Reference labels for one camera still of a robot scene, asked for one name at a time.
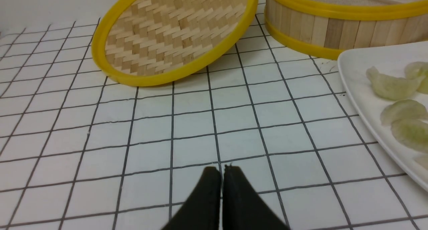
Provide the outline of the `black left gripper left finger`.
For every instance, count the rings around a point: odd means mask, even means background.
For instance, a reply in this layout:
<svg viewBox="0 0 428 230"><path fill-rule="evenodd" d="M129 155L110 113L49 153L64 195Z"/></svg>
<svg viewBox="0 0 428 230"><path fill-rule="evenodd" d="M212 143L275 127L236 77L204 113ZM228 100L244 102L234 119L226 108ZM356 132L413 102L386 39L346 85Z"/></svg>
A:
<svg viewBox="0 0 428 230"><path fill-rule="evenodd" d="M221 174L206 167L194 190L163 227L164 230L218 230L220 220Z"/></svg>

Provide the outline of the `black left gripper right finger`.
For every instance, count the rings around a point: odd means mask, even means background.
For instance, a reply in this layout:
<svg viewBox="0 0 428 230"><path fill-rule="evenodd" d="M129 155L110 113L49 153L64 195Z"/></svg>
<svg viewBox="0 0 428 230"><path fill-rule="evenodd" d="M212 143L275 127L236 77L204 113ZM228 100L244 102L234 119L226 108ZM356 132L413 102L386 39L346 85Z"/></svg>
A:
<svg viewBox="0 0 428 230"><path fill-rule="evenodd" d="M238 166L226 165L223 180L224 230L289 230L260 198Z"/></svg>

